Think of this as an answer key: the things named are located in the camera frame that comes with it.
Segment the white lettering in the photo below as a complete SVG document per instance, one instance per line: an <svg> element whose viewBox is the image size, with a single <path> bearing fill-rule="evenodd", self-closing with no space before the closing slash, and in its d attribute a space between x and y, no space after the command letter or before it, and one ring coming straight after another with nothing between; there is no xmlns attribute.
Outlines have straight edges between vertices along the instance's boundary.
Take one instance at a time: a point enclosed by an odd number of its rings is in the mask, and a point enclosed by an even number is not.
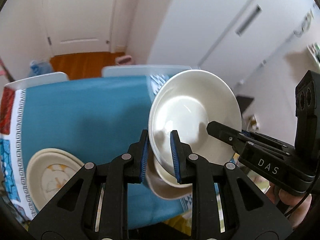
<svg viewBox="0 0 320 240"><path fill-rule="evenodd" d="M259 165L259 166L262 166L263 164L264 164L264 160L260 159L258 165Z"/></svg>
<svg viewBox="0 0 320 240"><path fill-rule="evenodd" d="M268 169L268 171L270 171L270 163L268 164L267 167L265 167L265 169Z"/></svg>
<svg viewBox="0 0 320 240"><path fill-rule="evenodd" d="M273 173L273 174L277 174L279 168L278 168L278 167L275 167L274 170L275 170L275 171L273 171L272 173Z"/></svg>

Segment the metal bolt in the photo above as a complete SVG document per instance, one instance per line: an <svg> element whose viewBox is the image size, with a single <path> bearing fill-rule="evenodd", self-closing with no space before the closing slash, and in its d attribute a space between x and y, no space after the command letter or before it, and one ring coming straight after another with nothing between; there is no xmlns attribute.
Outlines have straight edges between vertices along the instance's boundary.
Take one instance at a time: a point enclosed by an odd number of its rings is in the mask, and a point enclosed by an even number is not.
<svg viewBox="0 0 320 240"><path fill-rule="evenodd" d="M190 160L195 161L195 160L197 160L198 158L199 158L198 155L196 155L196 154L194 154L194 153L189 155L189 159L190 159Z"/></svg>
<svg viewBox="0 0 320 240"><path fill-rule="evenodd" d="M227 163L227 164L226 164L226 167L227 167L227 169L229 169L229 170L233 170L236 166L235 166L234 163Z"/></svg>
<svg viewBox="0 0 320 240"><path fill-rule="evenodd" d="M84 165L84 167L85 167L87 170L90 170L90 169L92 169L92 168L94 167L94 164L93 164L93 163L86 163L86 164Z"/></svg>
<svg viewBox="0 0 320 240"><path fill-rule="evenodd" d="M131 154L130 153L125 153L121 156L122 159L124 160L129 160L131 158Z"/></svg>

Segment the orange wood floor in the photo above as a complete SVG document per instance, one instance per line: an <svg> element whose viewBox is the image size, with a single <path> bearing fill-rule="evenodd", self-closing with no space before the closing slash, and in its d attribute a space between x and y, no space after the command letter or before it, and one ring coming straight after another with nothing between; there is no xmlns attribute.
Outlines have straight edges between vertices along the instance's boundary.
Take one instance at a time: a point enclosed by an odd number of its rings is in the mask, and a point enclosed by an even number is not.
<svg viewBox="0 0 320 240"><path fill-rule="evenodd" d="M92 52L55 56L50 63L55 71L61 71L69 79L101 77L101 70L105 66L114 66L115 58L123 56L123 52Z"/></svg>

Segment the red fabric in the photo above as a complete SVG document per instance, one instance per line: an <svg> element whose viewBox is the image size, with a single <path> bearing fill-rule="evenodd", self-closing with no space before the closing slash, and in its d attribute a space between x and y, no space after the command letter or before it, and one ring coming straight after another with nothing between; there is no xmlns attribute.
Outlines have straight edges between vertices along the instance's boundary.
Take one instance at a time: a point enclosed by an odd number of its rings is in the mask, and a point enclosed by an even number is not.
<svg viewBox="0 0 320 240"><path fill-rule="evenodd" d="M0 132L7 135L10 134L14 95L14 90L10 88L4 88L0 107Z"/></svg>

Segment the human hand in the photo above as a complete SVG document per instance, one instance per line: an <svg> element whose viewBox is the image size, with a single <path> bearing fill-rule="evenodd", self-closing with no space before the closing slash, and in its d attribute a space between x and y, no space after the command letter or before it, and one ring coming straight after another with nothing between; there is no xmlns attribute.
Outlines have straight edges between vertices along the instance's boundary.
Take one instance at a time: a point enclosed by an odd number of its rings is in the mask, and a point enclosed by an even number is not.
<svg viewBox="0 0 320 240"><path fill-rule="evenodd" d="M266 196L272 201L273 204L275 204L276 202L276 196L274 194L275 184L270 182L269 185L270 185L270 188L266 192ZM288 192L284 191L283 189L281 189L279 191L279 198L284 204L289 205L292 208L299 203L299 201L303 198L303 196L295 197L289 194ZM305 199L305 201L288 218L293 228L296 228L305 218L311 204L311 198L312 198L311 194L309 194L309 196Z"/></svg>

